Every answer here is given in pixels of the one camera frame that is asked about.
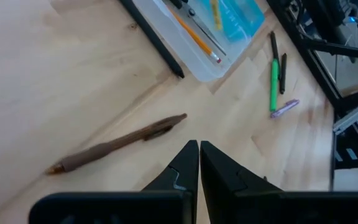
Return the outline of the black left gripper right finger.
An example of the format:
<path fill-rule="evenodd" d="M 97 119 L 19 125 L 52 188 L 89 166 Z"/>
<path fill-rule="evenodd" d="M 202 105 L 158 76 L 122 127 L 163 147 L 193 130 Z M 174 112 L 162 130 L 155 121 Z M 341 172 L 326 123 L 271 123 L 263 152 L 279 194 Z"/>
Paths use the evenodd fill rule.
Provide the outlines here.
<path fill-rule="evenodd" d="M 201 166 L 211 175 L 213 186 L 218 182 L 230 192 L 281 192 L 282 189 L 267 182 L 251 170 L 240 165 L 209 141 L 201 142 Z"/>

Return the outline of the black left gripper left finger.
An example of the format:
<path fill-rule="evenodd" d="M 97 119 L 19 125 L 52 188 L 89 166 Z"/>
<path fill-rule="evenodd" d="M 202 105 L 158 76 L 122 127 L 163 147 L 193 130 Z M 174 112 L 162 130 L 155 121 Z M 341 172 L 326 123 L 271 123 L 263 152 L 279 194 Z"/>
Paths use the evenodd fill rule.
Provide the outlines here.
<path fill-rule="evenodd" d="M 199 147 L 188 141 L 164 170 L 143 190 L 198 191 Z"/>

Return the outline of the brown pen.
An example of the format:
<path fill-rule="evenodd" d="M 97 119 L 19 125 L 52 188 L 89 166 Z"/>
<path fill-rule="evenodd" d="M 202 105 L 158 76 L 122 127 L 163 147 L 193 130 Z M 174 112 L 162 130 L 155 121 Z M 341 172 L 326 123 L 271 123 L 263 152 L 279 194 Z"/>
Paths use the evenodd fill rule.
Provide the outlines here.
<path fill-rule="evenodd" d="M 136 141 L 148 141 L 157 138 L 169 132 L 175 125 L 187 118 L 187 116 L 186 113 L 170 116 L 112 141 L 102 142 L 76 154 L 66 156 L 49 167 L 45 173 L 47 175 L 55 175 L 71 172 Z"/>

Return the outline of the purple pen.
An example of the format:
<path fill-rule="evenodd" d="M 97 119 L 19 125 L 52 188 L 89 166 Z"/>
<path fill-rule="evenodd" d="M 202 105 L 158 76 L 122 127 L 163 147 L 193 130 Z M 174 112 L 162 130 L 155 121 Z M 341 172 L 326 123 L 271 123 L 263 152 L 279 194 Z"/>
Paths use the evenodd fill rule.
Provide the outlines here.
<path fill-rule="evenodd" d="M 281 115 L 283 115 L 286 111 L 292 109 L 293 107 L 295 107 L 299 103 L 300 103 L 299 100 L 296 100 L 296 99 L 290 100 L 290 101 L 286 102 L 281 108 L 271 112 L 270 117 L 271 118 L 278 118 Z"/>

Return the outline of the green highlighter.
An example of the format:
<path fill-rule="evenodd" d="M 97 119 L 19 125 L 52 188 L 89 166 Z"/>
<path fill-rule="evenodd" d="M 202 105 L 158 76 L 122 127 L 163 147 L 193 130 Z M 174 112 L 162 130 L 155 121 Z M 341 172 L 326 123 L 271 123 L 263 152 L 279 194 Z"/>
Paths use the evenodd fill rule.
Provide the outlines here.
<path fill-rule="evenodd" d="M 271 79 L 270 79 L 270 111 L 277 109 L 277 93 L 278 93 L 278 60 L 272 60 Z"/>

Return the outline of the orange pencil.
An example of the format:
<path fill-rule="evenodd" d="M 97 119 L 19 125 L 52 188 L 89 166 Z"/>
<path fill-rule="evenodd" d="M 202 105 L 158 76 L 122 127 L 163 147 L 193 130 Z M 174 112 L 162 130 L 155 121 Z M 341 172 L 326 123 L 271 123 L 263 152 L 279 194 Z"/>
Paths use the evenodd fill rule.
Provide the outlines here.
<path fill-rule="evenodd" d="M 207 45 L 207 43 L 201 39 L 201 37 L 189 27 L 185 21 L 177 15 L 172 9 L 169 9 L 174 18 L 179 22 L 179 24 L 184 28 L 191 38 L 196 42 L 198 47 L 207 55 L 209 55 L 216 63 L 221 63 L 221 59 L 213 52 L 213 50 Z"/>

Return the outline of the yellow highlighter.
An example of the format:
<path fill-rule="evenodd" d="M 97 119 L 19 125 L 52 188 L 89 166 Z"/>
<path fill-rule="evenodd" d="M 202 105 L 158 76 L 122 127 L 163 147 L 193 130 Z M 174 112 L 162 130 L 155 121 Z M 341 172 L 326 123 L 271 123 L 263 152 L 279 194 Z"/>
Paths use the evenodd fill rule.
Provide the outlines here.
<path fill-rule="evenodd" d="M 211 10 L 213 13 L 214 25 L 217 30 L 223 29 L 223 23 L 221 20 L 221 13 L 219 9 L 219 0 L 209 0 Z"/>

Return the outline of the red-handled scissors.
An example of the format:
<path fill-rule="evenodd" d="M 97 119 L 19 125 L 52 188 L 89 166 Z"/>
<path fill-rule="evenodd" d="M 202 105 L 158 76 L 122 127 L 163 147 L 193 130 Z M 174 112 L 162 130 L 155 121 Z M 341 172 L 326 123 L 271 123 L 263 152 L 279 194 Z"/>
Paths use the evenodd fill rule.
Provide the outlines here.
<path fill-rule="evenodd" d="M 223 49 L 222 45 L 215 38 L 214 34 L 209 30 L 207 25 L 201 20 L 201 18 L 196 14 L 196 11 L 188 4 L 188 0 L 167 0 L 172 3 L 180 12 L 184 12 L 201 32 L 218 48 L 218 50 L 226 56 L 227 53 Z"/>

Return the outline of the clear plastic box tray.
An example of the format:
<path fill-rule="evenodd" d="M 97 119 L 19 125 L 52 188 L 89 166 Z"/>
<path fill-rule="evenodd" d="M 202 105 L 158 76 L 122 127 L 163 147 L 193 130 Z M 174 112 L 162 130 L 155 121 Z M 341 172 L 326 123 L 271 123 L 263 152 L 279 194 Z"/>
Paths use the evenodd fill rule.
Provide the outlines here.
<path fill-rule="evenodd" d="M 134 0 L 134 3 L 165 43 L 201 82 L 209 82 L 229 73 L 250 44 L 250 37 L 237 42 L 230 42 L 222 32 L 214 30 L 213 19 L 208 14 L 208 10 L 197 0 L 189 0 L 188 4 L 213 33 L 217 42 L 225 51 L 224 53 L 216 48 L 183 11 L 178 10 L 168 0 Z M 200 39 L 221 59 L 220 63 L 217 63 L 201 49 L 189 32 L 179 23 L 178 18 L 181 18 L 189 28 L 199 35 Z"/>

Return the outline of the teal plastic box lid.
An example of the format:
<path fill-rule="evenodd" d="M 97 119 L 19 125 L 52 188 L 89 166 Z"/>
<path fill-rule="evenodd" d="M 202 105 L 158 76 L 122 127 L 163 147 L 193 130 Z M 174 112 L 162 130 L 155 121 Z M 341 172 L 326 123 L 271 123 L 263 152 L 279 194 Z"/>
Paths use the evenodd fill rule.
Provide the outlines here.
<path fill-rule="evenodd" d="M 254 0 L 197 0 L 213 18 L 218 4 L 219 19 L 223 34 L 230 42 L 251 39 L 264 22 L 264 14 Z"/>

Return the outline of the white paper sheet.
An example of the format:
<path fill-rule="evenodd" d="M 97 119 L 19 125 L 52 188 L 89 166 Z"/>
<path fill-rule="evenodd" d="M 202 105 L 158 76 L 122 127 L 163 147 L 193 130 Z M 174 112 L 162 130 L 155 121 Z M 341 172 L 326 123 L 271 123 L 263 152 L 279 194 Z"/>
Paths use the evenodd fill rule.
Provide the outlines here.
<path fill-rule="evenodd" d="M 334 191 L 358 191 L 358 168 L 334 171 Z"/>

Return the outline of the black metal table frame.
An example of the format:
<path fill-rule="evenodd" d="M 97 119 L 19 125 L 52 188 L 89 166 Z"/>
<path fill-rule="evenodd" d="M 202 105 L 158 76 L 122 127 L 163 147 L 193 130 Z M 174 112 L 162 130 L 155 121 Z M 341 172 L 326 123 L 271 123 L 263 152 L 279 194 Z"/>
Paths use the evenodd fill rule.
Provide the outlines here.
<path fill-rule="evenodd" d="M 328 9 L 345 0 L 267 0 L 303 61 L 334 108 L 331 170 L 358 168 L 358 92 L 343 96 L 318 52 L 358 58 L 348 47 Z"/>

